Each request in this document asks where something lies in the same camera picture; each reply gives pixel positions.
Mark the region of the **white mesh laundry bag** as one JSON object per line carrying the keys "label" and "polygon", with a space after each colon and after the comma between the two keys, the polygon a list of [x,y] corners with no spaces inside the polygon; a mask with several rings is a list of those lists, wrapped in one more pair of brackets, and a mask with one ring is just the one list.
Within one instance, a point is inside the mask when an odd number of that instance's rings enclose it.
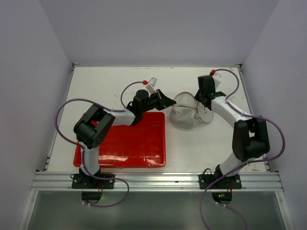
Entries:
{"label": "white mesh laundry bag", "polygon": [[198,124],[213,121],[214,114],[198,102],[189,92],[175,96],[176,104],[171,107],[169,119],[174,127],[182,131],[191,131]]}

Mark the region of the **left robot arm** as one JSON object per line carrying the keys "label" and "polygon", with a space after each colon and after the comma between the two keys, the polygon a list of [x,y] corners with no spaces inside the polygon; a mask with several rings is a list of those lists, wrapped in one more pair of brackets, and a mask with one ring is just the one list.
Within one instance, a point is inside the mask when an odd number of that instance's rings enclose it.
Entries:
{"label": "left robot arm", "polygon": [[152,94],[146,90],[138,90],[126,109],[120,112],[107,111],[103,106],[93,104],[73,128],[81,148],[80,169],[84,173],[83,183],[89,188],[98,186],[99,146],[111,127],[133,126],[143,119],[145,112],[153,109],[161,111],[175,104],[176,101],[165,96],[160,89]]}

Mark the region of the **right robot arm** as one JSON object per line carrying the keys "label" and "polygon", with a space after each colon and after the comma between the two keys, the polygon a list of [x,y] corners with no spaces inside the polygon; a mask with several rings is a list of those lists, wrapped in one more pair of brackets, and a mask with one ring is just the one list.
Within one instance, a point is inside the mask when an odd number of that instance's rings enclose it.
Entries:
{"label": "right robot arm", "polygon": [[261,157],[270,150],[266,121],[252,118],[249,114],[243,116],[243,111],[226,101],[223,92],[216,91],[213,76],[199,76],[198,86],[196,101],[218,114],[233,128],[232,153],[223,163],[216,166],[213,177],[217,187],[225,188],[230,184],[231,176],[238,174],[239,166]]}

